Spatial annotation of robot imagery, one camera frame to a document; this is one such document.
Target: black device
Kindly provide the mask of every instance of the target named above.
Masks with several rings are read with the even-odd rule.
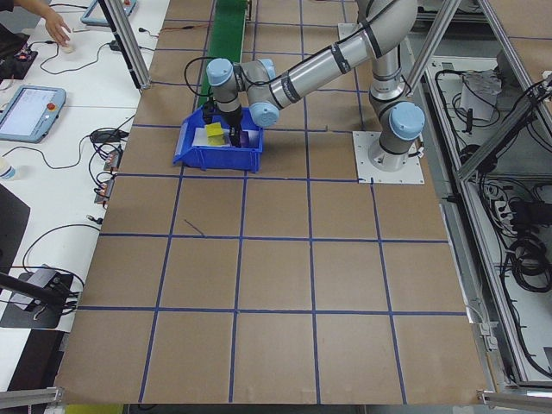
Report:
[[[514,200],[510,201],[510,208],[513,212],[511,224],[516,231],[530,231],[534,226],[552,224],[552,204]]]
[[[104,144],[106,142],[119,142],[122,138],[129,136],[128,132],[120,129],[106,128],[97,129],[90,134],[90,140],[96,144]]]
[[[22,200],[0,185],[0,272],[7,273],[13,266],[30,213]]]
[[[28,70],[38,56],[38,52],[32,51],[25,45],[14,56],[0,59],[0,80],[3,79],[24,79]]]
[[[0,327],[53,329],[58,326],[66,301],[73,295],[72,278],[72,274],[59,273],[47,266],[35,273],[22,273],[19,278],[0,272],[0,286],[13,292]]]

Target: wire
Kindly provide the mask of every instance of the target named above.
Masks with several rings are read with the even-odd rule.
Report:
[[[86,135],[86,136],[83,136],[80,141],[78,142],[78,159],[77,161],[73,162],[72,164],[68,165],[68,166],[53,166],[52,164],[50,164],[48,162],[48,160],[46,159],[46,155],[40,150],[40,149],[37,149],[37,148],[32,148],[32,147],[23,147],[23,146],[20,146],[20,147],[13,147],[11,148],[7,153],[4,153],[3,154],[3,157],[6,157],[7,155],[13,153],[14,151],[16,151],[17,149],[27,149],[28,151],[35,151],[36,153],[39,153],[41,156],[42,156],[42,160],[44,161],[44,164],[46,164],[46,166],[48,168],[50,168],[51,170],[64,170],[64,169],[67,169],[67,168],[73,168],[74,166],[77,166],[78,164],[80,164],[80,161],[82,160],[82,157],[83,157],[83,147],[82,147],[82,143],[85,141],[86,138],[88,138],[89,136]]]
[[[78,9],[88,9],[88,6],[78,6],[77,4],[68,4],[68,3],[54,3],[50,4],[50,7],[56,6],[65,6],[65,7],[76,7]]]
[[[102,51],[102,49],[106,46],[108,46],[109,43],[104,43],[102,46],[100,46],[98,49],[97,49],[97,52],[96,52],[96,58],[92,61],[92,62],[89,62],[89,63],[86,63],[80,67],[75,67],[75,68],[72,68],[72,69],[64,69],[63,71],[59,71],[59,72],[52,72],[52,71],[49,71],[48,69],[46,69],[44,67],[44,65],[49,62],[50,60],[56,58],[57,56],[59,56],[60,54],[60,45],[58,45],[56,43],[56,51],[55,51],[55,55],[54,56],[50,56],[49,58],[45,59],[41,65],[40,65],[40,68],[46,72],[46,73],[49,73],[51,75],[60,75],[61,73],[67,73],[67,72],[76,72],[76,71],[80,71],[81,69],[84,69],[85,67],[88,67],[88,66],[91,66],[91,65],[94,65],[95,63],[97,63],[99,60],[100,60],[100,52]]]
[[[186,66],[184,67],[184,81],[186,83],[186,86],[188,87],[188,89],[197,97],[211,97],[213,94],[212,93],[200,93],[198,91],[195,91],[192,87],[191,87],[191,83],[190,81],[188,80],[188,69],[190,68],[190,66],[195,63],[195,62],[198,62],[198,61],[203,61],[203,60],[214,60],[214,59],[218,59],[218,58],[215,58],[215,57],[212,57],[212,56],[199,56],[198,58],[194,58],[192,60],[190,60]]]
[[[455,123],[452,120],[452,117],[449,114],[449,109],[447,107],[447,99],[445,98],[445,95],[442,91],[441,84],[439,83],[439,77],[443,74],[454,74],[457,76],[461,76],[464,72],[459,71],[451,71],[449,69],[443,69],[435,74],[435,83],[437,86],[437,92],[439,94],[439,98],[441,99],[441,104],[445,112],[445,116],[447,117],[448,125],[450,127],[450,130],[452,131],[452,135],[455,138],[455,149],[458,154],[461,153],[460,143],[467,147],[467,143],[462,139],[462,137],[458,134],[458,131],[456,131]]]
[[[452,103],[452,109],[455,112],[456,116],[458,118],[460,118],[460,120],[463,121],[467,126],[466,110],[464,110],[463,108],[458,106],[458,103],[461,101],[461,95],[462,95],[461,92],[459,92],[459,93],[457,93],[456,95],[453,96],[452,102],[451,102]],[[498,114],[497,118],[494,121],[489,121],[489,123],[485,123],[485,124],[478,124],[478,123],[473,122],[472,125],[474,127],[477,127],[477,128],[489,128],[493,125],[496,125],[497,123],[499,123],[500,118],[501,118],[500,111],[495,110],[493,112],[493,114]]]
[[[150,37],[154,37],[155,39],[159,38],[158,34],[151,34],[151,32],[149,30],[147,30],[146,28],[138,28],[138,31],[140,33],[147,33]]]
[[[100,231],[100,228],[96,227],[96,226],[92,226],[90,224],[81,224],[81,223],[76,223],[76,224],[64,224],[62,226],[58,226],[58,227],[54,227],[53,229],[50,229],[48,230],[46,233],[43,233],[39,238],[37,238],[36,240],[34,240],[31,245],[28,247],[27,251],[25,252],[25,254],[23,255],[23,258],[22,258],[22,268],[25,269],[26,272],[30,272],[29,271],[29,268],[32,268],[32,267],[29,267],[27,266],[26,264],[26,261],[28,259],[28,255],[30,254],[31,250],[38,244],[38,242],[40,240],[42,240],[44,237],[46,237],[47,235],[50,235],[52,234],[53,232],[55,231],[58,231],[58,230],[61,230],[61,229],[68,229],[68,228],[71,228],[71,227],[87,227],[89,229],[95,229],[97,231]]]

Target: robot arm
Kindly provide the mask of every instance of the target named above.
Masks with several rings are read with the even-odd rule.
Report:
[[[218,109],[231,129],[239,132],[242,120],[239,92],[248,94],[255,124],[266,128],[278,121],[280,110],[371,59],[374,82],[370,100],[382,121],[382,136],[391,136],[386,145],[390,154],[398,154],[403,150],[404,153],[408,152],[421,128],[412,132],[411,125],[397,124],[395,129],[406,128],[408,131],[403,136],[399,131],[397,137],[391,131],[393,120],[389,121],[388,118],[392,113],[390,109],[396,109],[403,95],[397,47],[416,20],[417,0],[357,0],[357,3],[359,23],[350,36],[311,55],[279,76],[275,76],[271,60],[241,64],[233,64],[225,59],[212,60],[207,66],[207,76]],[[399,118],[407,120],[412,115],[405,115],[404,110],[401,113]]]

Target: metal pole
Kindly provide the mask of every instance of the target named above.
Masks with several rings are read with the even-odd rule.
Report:
[[[151,78],[121,0],[98,0],[98,3],[111,27],[115,40],[119,43],[122,56],[127,63],[136,88],[141,90],[149,88]]]
[[[447,31],[450,21],[455,16],[456,9],[458,9],[460,2],[461,0],[447,0],[442,2],[442,6],[433,21],[433,24],[431,24],[431,29],[427,37],[425,38],[422,50],[420,51],[420,54],[416,62],[414,62],[414,66],[408,75],[408,85],[411,86],[412,91],[414,91],[420,83],[423,73],[425,72],[425,68],[430,61],[431,56],[435,53],[437,46],[441,43],[441,39]]]
[[[520,121],[521,117],[530,108],[531,103],[528,98],[524,98],[519,103],[517,108],[506,118],[494,135],[486,140],[475,153],[466,161],[466,164],[460,167],[457,177],[460,181],[470,179],[474,175],[475,170],[493,151],[496,151],[497,146],[508,136],[508,133]]]
[[[504,407],[518,410],[552,413],[551,397],[533,397],[527,394],[506,394],[503,392],[480,393],[483,402],[491,408]]]
[[[63,388],[51,387],[43,390],[24,390],[0,392],[0,409],[57,403],[63,397]]]

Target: grid floor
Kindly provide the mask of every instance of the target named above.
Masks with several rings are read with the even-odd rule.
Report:
[[[352,1],[258,0],[244,60],[280,71]],[[470,404],[485,381],[425,185],[360,185],[370,66],[284,110],[258,173],[173,166],[214,3],[172,0],[57,385],[72,403]],[[199,68],[194,76],[199,85]]]

